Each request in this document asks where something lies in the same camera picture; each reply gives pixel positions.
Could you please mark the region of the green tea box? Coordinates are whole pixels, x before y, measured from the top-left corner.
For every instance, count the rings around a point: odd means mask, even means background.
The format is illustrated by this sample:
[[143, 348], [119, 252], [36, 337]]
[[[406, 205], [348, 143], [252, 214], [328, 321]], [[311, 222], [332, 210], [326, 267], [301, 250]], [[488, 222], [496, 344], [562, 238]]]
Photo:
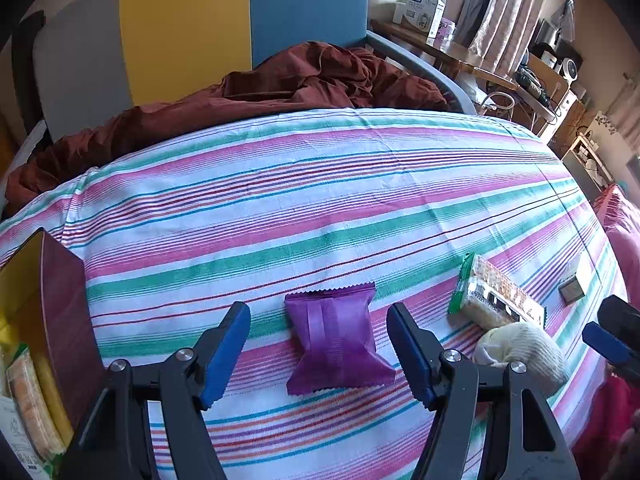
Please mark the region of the green tea box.
[[559, 293], [566, 304], [574, 304], [584, 298], [586, 294], [585, 286], [577, 273], [564, 276], [563, 281], [559, 284]]

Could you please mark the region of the white sock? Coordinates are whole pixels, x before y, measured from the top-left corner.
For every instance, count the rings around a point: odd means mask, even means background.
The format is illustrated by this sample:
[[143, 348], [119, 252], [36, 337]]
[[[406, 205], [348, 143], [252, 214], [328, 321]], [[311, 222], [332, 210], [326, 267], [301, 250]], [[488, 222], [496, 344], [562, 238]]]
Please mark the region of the white sock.
[[557, 393], [570, 378], [566, 359], [558, 344], [540, 327], [516, 322], [488, 330], [475, 346], [476, 364], [505, 368], [520, 361], [547, 397]]

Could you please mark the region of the cracker packet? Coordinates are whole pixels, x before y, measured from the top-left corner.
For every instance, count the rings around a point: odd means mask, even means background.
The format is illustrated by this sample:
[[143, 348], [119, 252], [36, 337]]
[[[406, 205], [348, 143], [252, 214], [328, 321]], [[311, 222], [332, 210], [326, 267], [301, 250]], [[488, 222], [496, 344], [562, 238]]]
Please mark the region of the cracker packet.
[[483, 330], [516, 322], [544, 328], [547, 317], [543, 306], [475, 252], [463, 258], [448, 313], [461, 314]]
[[27, 344], [18, 346], [6, 378], [32, 445], [44, 462], [53, 463], [65, 446], [44, 400]]

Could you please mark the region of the white carton box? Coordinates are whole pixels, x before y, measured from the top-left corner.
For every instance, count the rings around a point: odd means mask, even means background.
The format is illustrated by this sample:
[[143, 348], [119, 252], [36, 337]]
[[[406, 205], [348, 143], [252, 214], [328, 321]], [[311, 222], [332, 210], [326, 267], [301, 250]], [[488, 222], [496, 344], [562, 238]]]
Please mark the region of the white carton box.
[[49, 479], [14, 401], [6, 396], [1, 398], [1, 478]]

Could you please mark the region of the red garment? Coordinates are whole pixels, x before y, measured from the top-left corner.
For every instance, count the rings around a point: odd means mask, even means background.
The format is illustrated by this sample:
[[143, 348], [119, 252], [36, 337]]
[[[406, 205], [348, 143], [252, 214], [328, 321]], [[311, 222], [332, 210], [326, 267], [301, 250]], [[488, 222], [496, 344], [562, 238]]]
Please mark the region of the red garment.
[[572, 451], [580, 478], [601, 479], [639, 411], [639, 388], [610, 375], [593, 396], [586, 426]]

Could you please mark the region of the striped bed sheet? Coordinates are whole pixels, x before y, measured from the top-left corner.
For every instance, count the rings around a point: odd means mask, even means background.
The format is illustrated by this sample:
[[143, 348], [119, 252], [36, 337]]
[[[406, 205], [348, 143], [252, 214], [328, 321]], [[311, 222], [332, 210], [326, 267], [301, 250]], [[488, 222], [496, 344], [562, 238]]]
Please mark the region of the striped bed sheet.
[[[290, 396], [300, 352], [290, 292], [372, 282], [378, 353], [395, 362], [386, 310], [406, 305], [447, 348], [480, 329], [448, 304], [475, 252], [547, 313], [570, 379], [550, 401], [566, 440], [604, 377], [582, 328], [626, 287], [568, 170], [527, 129], [415, 110], [312, 110], [180, 138], [91, 169], [1, 226], [1, 253], [47, 230], [81, 258], [105, 361], [165, 359], [232, 302], [252, 312], [224, 397], [206, 414], [231, 479], [402, 479], [433, 419], [405, 378], [386, 388]], [[559, 284], [577, 273], [585, 297]]]

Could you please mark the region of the gold tin box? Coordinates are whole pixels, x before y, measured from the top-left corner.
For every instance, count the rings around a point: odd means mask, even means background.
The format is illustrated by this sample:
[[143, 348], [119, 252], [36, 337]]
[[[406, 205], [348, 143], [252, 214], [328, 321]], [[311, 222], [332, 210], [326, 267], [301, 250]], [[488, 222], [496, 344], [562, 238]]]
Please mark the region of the gold tin box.
[[[44, 229], [1, 266], [1, 381], [8, 387], [6, 371], [20, 344], [29, 346], [66, 451], [104, 367], [89, 315], [84, 263]], [[9, 396], [14, 401], [10, 387]]]

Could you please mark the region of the maroon blanket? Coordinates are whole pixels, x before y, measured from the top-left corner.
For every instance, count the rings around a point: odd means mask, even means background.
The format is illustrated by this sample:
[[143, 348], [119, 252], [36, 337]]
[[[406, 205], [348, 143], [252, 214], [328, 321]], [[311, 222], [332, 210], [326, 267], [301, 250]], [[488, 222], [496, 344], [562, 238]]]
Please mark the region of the maroon blanket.
[[452, 104], [432, 77], [410, 75], [366, 49], [296, 44], [179, 101], [134, 106], [64, 136], [9, 174], [1, 217], [91, 168], [183, 134], [302, 110], [377, 107], [449, 112]]

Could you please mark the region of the wooden side table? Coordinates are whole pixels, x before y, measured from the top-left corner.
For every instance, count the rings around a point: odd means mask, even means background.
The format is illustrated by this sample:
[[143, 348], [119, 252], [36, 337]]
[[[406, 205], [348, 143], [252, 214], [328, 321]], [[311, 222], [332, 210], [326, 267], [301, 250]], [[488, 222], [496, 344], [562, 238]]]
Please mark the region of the wooden side table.
[[371, 20], [370, 27], [372, 32], [376, 32], [387, 39], [403, 41], [413, 49], [431, 56], [435, 60], [434, 66], [451, 78], [457, 77], [460, 73], [466, 73], [512, 91], [518, 88], [512, 78], [498, 76], [488, 72], [488, 70], [484, 70], [482, 59], [478, 55], [471, 53], [467, 48], [460, 46], [460, 44], [452, 41], [437, 42], [433, 38], [427, 38], [394, 23]]

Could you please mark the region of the grey yellow blue headboard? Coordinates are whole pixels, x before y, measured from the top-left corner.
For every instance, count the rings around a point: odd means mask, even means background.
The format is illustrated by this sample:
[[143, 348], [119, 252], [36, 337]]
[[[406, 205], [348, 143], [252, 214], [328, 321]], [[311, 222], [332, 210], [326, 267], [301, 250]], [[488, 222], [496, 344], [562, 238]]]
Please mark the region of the grey yellow blue headboard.
[[450, 78], [371, 32], [368, 0], [73, 0], [47, 17], [32, 59], [53, 139], [135, 105], [175, 101], [305, 41], [370, 46], [473, 104]]

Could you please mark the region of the pink curtain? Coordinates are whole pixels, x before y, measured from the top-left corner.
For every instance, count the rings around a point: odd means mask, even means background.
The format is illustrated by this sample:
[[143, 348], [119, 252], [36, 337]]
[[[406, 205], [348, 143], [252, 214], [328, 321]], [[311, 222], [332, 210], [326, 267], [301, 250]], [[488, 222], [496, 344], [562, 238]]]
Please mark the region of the pink curtain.
[[480, 57], [482, 69], [510, 76], [520, 65], [544, 0], [489, 0], [469, 50]]

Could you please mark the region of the white appliance box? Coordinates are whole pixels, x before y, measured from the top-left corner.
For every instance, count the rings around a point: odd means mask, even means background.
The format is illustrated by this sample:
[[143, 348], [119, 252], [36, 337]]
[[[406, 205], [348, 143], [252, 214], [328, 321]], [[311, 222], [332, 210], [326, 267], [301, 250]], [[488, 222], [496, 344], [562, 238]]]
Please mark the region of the white appliance box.
[[392, 22], [427, 38], [434, 38], [445, 6], [446, 0], [404, 0], [396, 3]]

